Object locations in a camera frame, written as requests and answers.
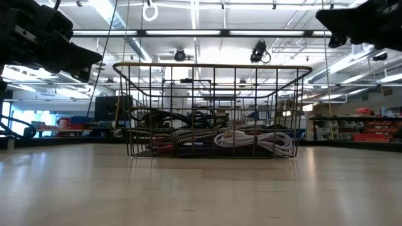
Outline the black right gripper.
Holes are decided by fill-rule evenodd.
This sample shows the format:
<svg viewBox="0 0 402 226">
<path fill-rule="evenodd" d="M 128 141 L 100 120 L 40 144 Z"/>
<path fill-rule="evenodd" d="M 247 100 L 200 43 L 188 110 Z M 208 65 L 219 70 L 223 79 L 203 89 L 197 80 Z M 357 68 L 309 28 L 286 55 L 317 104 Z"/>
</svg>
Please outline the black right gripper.
<svg viewBox="0 0 402 226">
<path fill-rule="evenodd" d="M 401 1 L 366 1 L 349 9 L 321 9 L 315 17 L 331 32 L 329 47 L 349 40 L 401 51 Z"/>
</svg>

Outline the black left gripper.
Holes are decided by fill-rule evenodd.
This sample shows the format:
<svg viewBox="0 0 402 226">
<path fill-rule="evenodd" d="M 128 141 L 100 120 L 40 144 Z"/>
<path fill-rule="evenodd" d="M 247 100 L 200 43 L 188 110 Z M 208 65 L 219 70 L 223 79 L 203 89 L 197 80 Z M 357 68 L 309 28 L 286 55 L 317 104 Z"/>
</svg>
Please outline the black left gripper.
<svg viewBox="0 0 402 226">
<path fill-rule="evenodd" d="M 1 71 L 7 65 L 50 73 L 69 73 L 88 82 L 91 66 L 102 55 L 77 46 L 70 39 L 73 23 L 53 8 L 36 1 L 1 1 Z"/>
</svg>

